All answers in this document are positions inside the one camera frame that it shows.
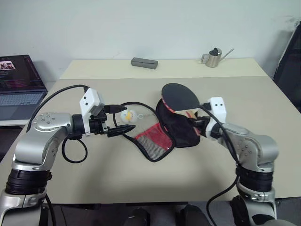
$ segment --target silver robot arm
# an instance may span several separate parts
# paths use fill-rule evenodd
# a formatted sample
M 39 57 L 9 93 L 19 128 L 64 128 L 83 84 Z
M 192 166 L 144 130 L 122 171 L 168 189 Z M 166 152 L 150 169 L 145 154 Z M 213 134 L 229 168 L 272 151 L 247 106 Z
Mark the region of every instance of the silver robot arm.
M 124 134 L 134 128 L 123 125 L 110 129 L 106 113 L 126 109 L 105 105 L 96 90 L 89 88 L 80 101 L 81 113 L 45 113 L 37 116 L 30 130 L 18 142 L 6 188 L 0 196 L 0 226 L 41 225 L 41 205 L 46 196 L 47 181 L 60 143 L 82 134 Z
M 223 123 L 239 160 L 236 168 L 239 195 L 231 202 L 236 225 L 279 225 L 275 189 L 272 187 L 274 160 L 278 156 L 276 142 L 269 136 L 256 135 L 243 127 L 226 123 L 226 108 L 221 97 L 209 99 L 203 107 Z M 216 121 L 212 117 L 200 119 L 202 135 L 227 148 L 224 132 Z M 281 221 L 281 225 L 293 224 Z

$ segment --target ping pong paddle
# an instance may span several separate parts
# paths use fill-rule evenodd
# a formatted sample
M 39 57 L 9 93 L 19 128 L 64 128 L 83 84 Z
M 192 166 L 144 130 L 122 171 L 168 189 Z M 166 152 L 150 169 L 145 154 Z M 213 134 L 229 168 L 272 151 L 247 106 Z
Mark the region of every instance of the ping pong paddle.
M 161 94 L 162 101 L 169 111 L 197 119 L 195 112 L 199 109 L 199 101 L 189 88 L 178 83 L 169 83 L 162 88 Z M 200 136 L 200 131 L 195 127 L 194 130 Z

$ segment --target black cable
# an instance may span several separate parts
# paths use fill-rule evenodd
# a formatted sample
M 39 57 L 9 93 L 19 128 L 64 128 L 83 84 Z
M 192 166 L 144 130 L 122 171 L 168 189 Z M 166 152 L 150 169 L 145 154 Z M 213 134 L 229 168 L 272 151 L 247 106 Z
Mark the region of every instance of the black cable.
M 67 226 L 67 220 L 66 220 L 66 217 L 65 217 L 65 214 L 64 214 L 63 208 L 62 208 L 62 206 L 60 206 L 60 207 L 61 207 L 61 212 L 62 212 L 62 215 L 63 215 L 64 221 L 65 221 L 65 226 Z
M 216 123 L 220 126 L 220 128 L 222 129 L 223 131 L 223 135 L 225 136 L 225 142 L 226 142 L 226 145 L 227 145 L 227 148 L 231 154 L 231 156 L 233 157 L 233 159 L 235 160 L 235 162 L 237 163 L 237 165 L 240 165 L 240 162 L 238 160 L 238 157 L 236 155 L 236 152 L 235 152 L 235 148 L 234 148 L 234 145 L 226 131 L 226 129 L 223 127 L 222 123 L 210 112 L 208 111 L 203 105 L 200 105 L 199 106 L 204 112 L 206 112 L 211 118 L 213 118 Z
M 70 163 L 81 163 L 83 162 L 84 160 L 86 160 L 87 156 L 88 156 L 88 149 L 87 149 L 87 146 L 85 145 L 84 142 L 82 142 L 80 139 L 76 139 L 78 142 L 80 142 L 83 146 L 84 146 L 84 149 L 85 149 L 85 157 L 82 159 L 82 160 L 79 160 L 79 161 L 73 161 L 71 159 L 69 159 L 67 156 L 66 156 L 66 153 L 65 153 L 65 144 L 67 142 L 69 138 L 65 138 L 65 140 L 63 141 L 62 143 L 62 155 L 63 155 L 63 158 L 67 161 L 67 162 L 70 162 Z
M 208 214 L 208 216 L 209 216 L 209 218 L 210 218 L 210 220 L 212 221 L 212 223 L 213 223 L 214 226 L 217 226 L 217 225 L 216 225 L 215 221 L 213 220 L 213 218 L 212 218 L 212 216 L 211 216 L 211 214 L 210 214 L 210 210 L 209 210 L 209 205 L 210 205 L 210 203 L 211 203 L 214 199 L 216 199 L 217 197 L 219 197 L 219 196 L 221 196 L 221 195 L 227 193 L 228 191 L 230 191 L 230 190 L 235 186 L 235 184 L 237 183 L 237 181 L 238 181 L 238 176 L 236 176 L 234 182 L 233 182 L 228 188 L 226 188 L 226 189 L 223 190 L 222 192 L 219 192 L 218 194 L 216 194 L 215 196 L 211 197 L 211 198 L 208 200 L 208 202 L 207 202 L 207 204 L 206 204 L 206 211 L 207 211 L 207 214 Z
M 52 226 L 56 226 L 55 211 L 53 209 L 52 203 L 51 203 L 51 201 L 50 201 L 47 194 L 45 196 L 45 199 L 46 199 L 46 202 L 48 203 L 48 206 L 49 206 L 51 220 L 52 220 Z
M 86 90 L 89 88 L 89 86 L 86 86 L 86 85 L 73 85 L 73 86 L 68 86 L 68 87 L 65 87 L 63 89 L 60 89 L 59 91 L 55 92 L 54 94 L 50 95 L 46 100 L 44 100 L 38 107 L 37 109 L 33 112 L 32 114 L 32 117 L 29 119 L 29 122 L 28 122 L 28 126 L 27 126 L 27 129 L 26 129 L 26 132 L 29 131 L 29 129 L 31 128 L 32 126 L 32 120 L 34 119 L 34 117 L 36 117 L 37 113 L 39 112 L 39 110 L 41 110 L 41 108 L 49 101 L 51 100 L 54 96 L 56 96 L 57 94 L 61 93 L 61 92 L 64 92 L 68 89 L 72 89 L 72 88 L 77 88 L 77 87 L 83 87 L 85 92 Z

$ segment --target laptop screen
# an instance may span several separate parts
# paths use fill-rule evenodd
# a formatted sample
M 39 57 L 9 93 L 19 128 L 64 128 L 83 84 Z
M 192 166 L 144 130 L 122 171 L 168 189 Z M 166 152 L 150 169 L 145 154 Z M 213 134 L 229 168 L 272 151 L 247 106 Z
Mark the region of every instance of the laptop screen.
M 0 56 L 0 92 L 36 90 L 46 88 L 29 55 Z

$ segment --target laptop keyboard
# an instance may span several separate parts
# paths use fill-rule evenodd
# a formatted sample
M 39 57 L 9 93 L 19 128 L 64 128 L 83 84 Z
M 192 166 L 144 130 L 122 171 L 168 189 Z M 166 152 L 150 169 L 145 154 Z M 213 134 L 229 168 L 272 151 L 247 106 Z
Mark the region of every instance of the laptop keyboard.
M 0 106 L 35 105 L 43 93 L 1 95 Z

